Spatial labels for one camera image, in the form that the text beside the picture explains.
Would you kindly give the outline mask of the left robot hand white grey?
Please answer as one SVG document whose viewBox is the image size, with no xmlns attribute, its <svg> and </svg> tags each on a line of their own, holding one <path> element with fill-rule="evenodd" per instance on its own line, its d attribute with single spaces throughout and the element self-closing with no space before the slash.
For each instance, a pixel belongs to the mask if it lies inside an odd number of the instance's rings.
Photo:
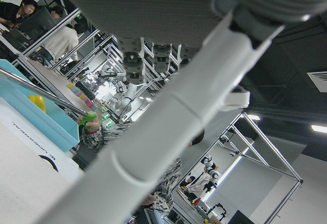
<svg viewBox="0 0 327 224">
<path fill-rule="evenodd" d="M 39 223 L 122 223 L 222 109 L 284 25 L 326 10 L 326 0 L 71 2 L 98 29 L 118 38 L 185 44 L 199 52 Z"/>
</svg>

